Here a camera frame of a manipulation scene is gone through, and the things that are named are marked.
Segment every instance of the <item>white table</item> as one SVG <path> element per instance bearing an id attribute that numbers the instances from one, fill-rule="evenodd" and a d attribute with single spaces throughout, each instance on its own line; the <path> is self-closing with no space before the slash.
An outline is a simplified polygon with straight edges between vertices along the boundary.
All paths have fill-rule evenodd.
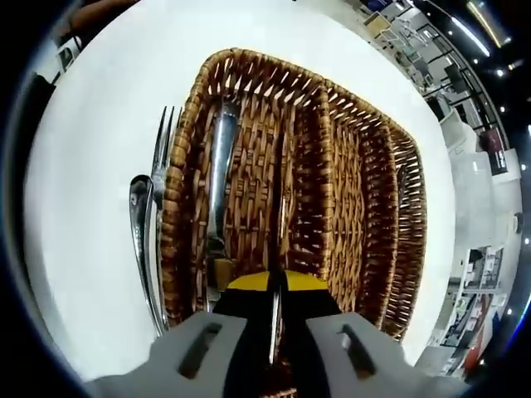
<path id="1" fill-rule="evenodd" d="M 27 262 L 57 346 L 85 380 L 147 358 L 154 333 L 129 230 L 129 182 L 149 172 L 166 104 L 183 105 L 199 66 L 239 46 L 330 78 L 417 141 L 428 237 L 403 341 L 421 355 L 443 303 L 454 247 L 454 191 L 435 115 L 412 83 L 351 31 L 289 0 L 143 0 L 106 27 L 61 78 L 27 174 Z"/>

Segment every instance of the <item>fork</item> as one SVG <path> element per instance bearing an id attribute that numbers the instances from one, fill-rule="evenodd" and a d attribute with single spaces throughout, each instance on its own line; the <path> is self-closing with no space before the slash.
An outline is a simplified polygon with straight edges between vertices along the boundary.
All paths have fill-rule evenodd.
<path id="1" fill-rule="evenodd" d="M 167 110 L 168 107 L 164 107 L 160 125 L 158 126 L 151 177 L 139 175 L 133 178 L 129 188 L 129 215 L 135 255 L 139 267 L 142 288 L 144 290 L 144 297 L 157 336 L 162 336 L 164 331 L 169 329 L 168 315 L 166 314 L 163 300 L 161 255 L 159 247 L 160 225 L 162 223 L 163 214 L 163 196 L 166 189 L 166 171 L 169 165 L 169 148 L 173 145 L 174 134 L 176 131 L 176 129 L 174 129 L 172 133 L 173 113 L 175 107 L 172 107 L 168 121 L 166 120 Z M 152 201 L 154 201 L 156 208 L 155 258 L 157 265 L 159 306 L 157 306 L 149 263 L 149 218 L 151 217 Z"/>

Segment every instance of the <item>woven basket compartment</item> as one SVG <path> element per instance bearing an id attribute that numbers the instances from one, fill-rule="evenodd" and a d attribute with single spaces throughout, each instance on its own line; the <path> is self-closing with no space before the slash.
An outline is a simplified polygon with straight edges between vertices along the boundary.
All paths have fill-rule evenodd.
<path id="1" fill-rule="evenodd" d="M 404 167 L 402 200 L 398 208 L 397 263 L 383 331 L 402 340 L 409 325 L 422 277 L 426 248 L 426 192 L 421 157 L 408 133 L 388 122 L 397 169 Z"/>
<path id="2" fill-rule="evenodd" d="M 326 81 L 334 148 L 329 288 L 343 311 L 382 326 L 397 253 L 397 177 L 385 118 Z"/>
<path id="3" fill-rule="evenodd" d="M 281 252 L 290 268 L 322 274 L 319 267 L 328 267 L 332 167 L 321 81 L 254 51 L 220 51 L 203 64 L 179 122 L 163 202 L 163 290 L 172 324 L 203 307 L 210 152 L 221 97 L 241 104 L 225 192 L 224 235 L 233 277 L 267 267 L 274 189 L 285 198 Z M 273 187 L 280 161 L 284 185 Z"/>

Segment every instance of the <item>silver cutlery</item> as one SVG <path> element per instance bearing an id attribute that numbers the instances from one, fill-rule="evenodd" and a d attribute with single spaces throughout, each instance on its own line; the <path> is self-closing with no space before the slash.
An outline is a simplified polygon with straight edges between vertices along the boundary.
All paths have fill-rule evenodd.
<path id="1" fill-rule="evenodd" d="M 169 329 L 168 316 L 165 311 L 163 300 L 159 238 L 163 214 L 163 196 L 166 189 L 166 171 L 169 165 L 169 149 L 173 145 L 173 135 L 175 133 L 175 129 L 172 130 L 174 107 L 172 107 L 168 121 L 166 120 L 166 111 L 167 107 L 164 107 L 160 125 L 158 126 L 151 177 L 139 175 L 133 178 L 129 188 L 129 215 L 131 220 L 131 231 L 133 233 L 134 252 L 139 267 L 144 297 L 157 336 L 162 336 L 164 331 Z M 158 297 L 153 285 L 149 262 L 149 225 L 152 201 L 154 201 L 156 209 L 155 258 L 157 264 Z"/>
<path id="2" fill-rule="evenodd" d="M 211 151 L 210 193 L 207 224 L 207 311 L 211 312 L 221 292 L 231 282 L 232 261 L 223 237 L 225 185 L 238 130 L 238 106 L 223 100 L 214 126 Z"/>

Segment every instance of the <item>utensil handle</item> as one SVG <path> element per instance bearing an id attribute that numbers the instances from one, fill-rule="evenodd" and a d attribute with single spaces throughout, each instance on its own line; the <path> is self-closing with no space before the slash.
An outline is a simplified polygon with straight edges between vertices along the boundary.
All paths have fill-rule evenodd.
<path id="1" fill-rule="evenodd" d="M 238 128 L 237 106 L 222 102 L 222 110 L 214 127 L 212 145 L 212 170 L 210 172 L 210 194 L 208 198 L 207 237 L 223 240 L 223 200 L 227 173 L 231 162 L 232 148 Z"/>
<path id="2" fill-rule="evenodd" d="M 157 336 L 163 335 L 164 327 L 157 310 L 157 301 L 149 268 L 149 224 L 151 203 L 153 201 L 153 183 L 148 176 L 140 175 L 131 181 L 129 188 L 129 216 L 133 234 L 134 253 L 139 267 L 140 282 L 144 291 L 149 315 L 153 321 Z"/>

